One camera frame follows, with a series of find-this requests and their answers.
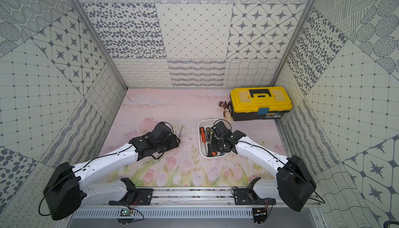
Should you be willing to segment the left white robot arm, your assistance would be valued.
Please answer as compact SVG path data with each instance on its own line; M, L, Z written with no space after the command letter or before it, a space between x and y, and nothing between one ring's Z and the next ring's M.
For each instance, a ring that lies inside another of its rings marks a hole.
M116 182L96 184L96 180L123 166L144 158L156 159L165 152L178 148L180 139L167 122L159 122L154 130L131 139L118 149L91 159L56 167L43 190L42 202L46 203L49 216L55 221L72 215L79 208L108 203L111 206L150 204L152 190L138 190L129 178Z

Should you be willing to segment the black yellow screwdriver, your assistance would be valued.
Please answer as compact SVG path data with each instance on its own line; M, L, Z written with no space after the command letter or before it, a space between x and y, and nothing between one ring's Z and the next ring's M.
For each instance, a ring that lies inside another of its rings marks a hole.
M210 142L210 140L211 140L211 129L209 128L209 127L207 127L206 128L206 139L207 139L207 142Z

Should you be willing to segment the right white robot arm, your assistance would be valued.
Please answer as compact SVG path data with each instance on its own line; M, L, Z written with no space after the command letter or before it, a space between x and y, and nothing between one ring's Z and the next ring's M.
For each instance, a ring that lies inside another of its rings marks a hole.
M272 152L243 132L231 131L222 120L215 121L210 130L211 152L233 152L244 156L274 175L275 183L256 177L243 194L235 191L233 194L239 200L245 200L244 204L260 205L261 202L267 202L271 205L269 199L282 200L290 209L299 212L315 193L316 183L300 157Z

